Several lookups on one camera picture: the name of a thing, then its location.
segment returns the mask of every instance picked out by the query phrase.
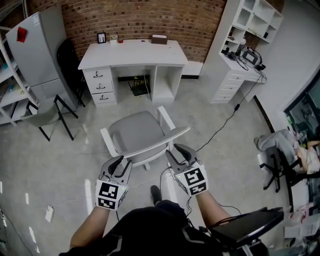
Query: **black shirt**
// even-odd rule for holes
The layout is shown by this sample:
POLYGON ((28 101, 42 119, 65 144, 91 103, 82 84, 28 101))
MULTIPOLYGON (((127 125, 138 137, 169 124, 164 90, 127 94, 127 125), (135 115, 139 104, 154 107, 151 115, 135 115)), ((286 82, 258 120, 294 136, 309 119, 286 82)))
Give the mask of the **black shirt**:
POLYGON ((211 238, 157 207, 135 209, 125 215, 103 238, 87 247, 75 247, 60 256, 75 255, 221 255, 211 238))

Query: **concrete floor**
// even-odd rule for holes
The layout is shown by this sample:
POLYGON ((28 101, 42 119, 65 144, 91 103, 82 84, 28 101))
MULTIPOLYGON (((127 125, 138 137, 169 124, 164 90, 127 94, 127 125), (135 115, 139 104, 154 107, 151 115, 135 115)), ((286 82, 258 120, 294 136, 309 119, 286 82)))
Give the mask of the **concrete floor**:
MULTIPOLYGON (((174 103, 164 104, 177 127, 191 127, 176 142, 194 149, 209 140, 242 98, 239 92, 229 104, 209 104, 199 88, 198 80, 183 79, 174 103)), ((37 254, 36 248, 46 256, 66 252, 73 233, 88 215, 91 201, 94 205, 94 198, 78 198, 88 196, 85 186, 91 186, 91 193, 95 194, 94 186, 101 166, 111 158, 100 129, 108 128, 131 113, 148 110, 154 114, 148 97, 134 97, 127 83, 120 87, 118 105, 96 108, 92 100, 88 101, 85 108, 79 107, 79 119, 71 114, 64 115, 71 133, 75 135, 74 141, 70 140, 61 121, 53 127, 46 127, 49 133, 54 128, 50 142, 37 128, 21 121, 17 127, 10 124, 0 126, 0 207, 33 255, 37 254), (26 193, 29 205, 26 204, 26 193), (53 204, 57 205, 49 223, 45 220, 45 208, 53 204), (30 228, 36 243, 32 240, 30 228)), ((278 194, 273 186, 263 191, 268 174, 259 168, 258 150, 253 138, 267 133, 270 131, 257 105, 254 101, 243 101, 227 125, 199 151, 199 158, 207 171, 209 190, 220 204, 235 206, 241 213, 288 204, 284 182, 278 194)), ((159 184, 167 159, 162 156, 150 166, 150 171, 143 167, 132 171, 128 184, 131 189, 118 210, 120 218, 130 210, 152 205, 149 188, 159 184)), ((186 200, 180 204, 185 207, 186 200)), ((191 207, 195 210, 190 217, 197 226, 202 221, 194 200, 191 207)), ((226 210, 232 215, 238 213, 233 208, 226 210)), ((106 229, 109 230, 116 222, 112 212, 106 229)), ((8 221, 7 224, 10 255, 28 255, 11 224, 8 221)), ((6 240, 4 229, 0 228, 0 240, 6 240)))

